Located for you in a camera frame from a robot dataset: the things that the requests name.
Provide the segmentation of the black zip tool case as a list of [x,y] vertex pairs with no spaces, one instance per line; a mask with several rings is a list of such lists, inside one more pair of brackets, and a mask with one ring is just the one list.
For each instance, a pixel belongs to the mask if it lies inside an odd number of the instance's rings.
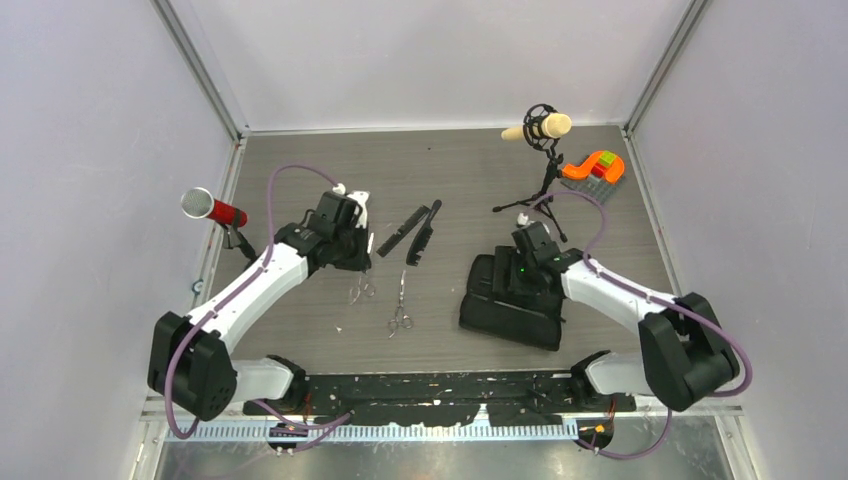
[[460,328],[498,339],[556,352],[562,339],[563,298],[498,294],[494,291],[496,257],[480,254],[471,264],[459,309]]

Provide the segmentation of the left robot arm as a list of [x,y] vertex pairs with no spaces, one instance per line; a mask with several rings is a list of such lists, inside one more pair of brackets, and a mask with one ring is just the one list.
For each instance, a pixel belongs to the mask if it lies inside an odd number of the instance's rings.
[[283,295],[319,269],[370,268],[367,191],[327,191],[305,223],[289,223],[236,280],[185,315],[165,313],[155,324],[148,386],[201,421],[231,403],[265,400],[284,414],[307,398],[304,371],[278,355],[234,360],[248,330]]

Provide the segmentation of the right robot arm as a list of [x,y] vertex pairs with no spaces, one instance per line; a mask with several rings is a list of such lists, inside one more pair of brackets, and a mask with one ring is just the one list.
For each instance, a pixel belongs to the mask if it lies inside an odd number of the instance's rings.
[[742,372],[709,301],[695,293],[654,293],[605,268],[588,252],[563,250],[547,227],[532,222],[495,250],[492,291],[509,306],[547,314],[570,300],[615,321],[638,340],[636,353],[602,351],[576,364],[571,397],[596,410],[610,395],[653,396],[683,412]]

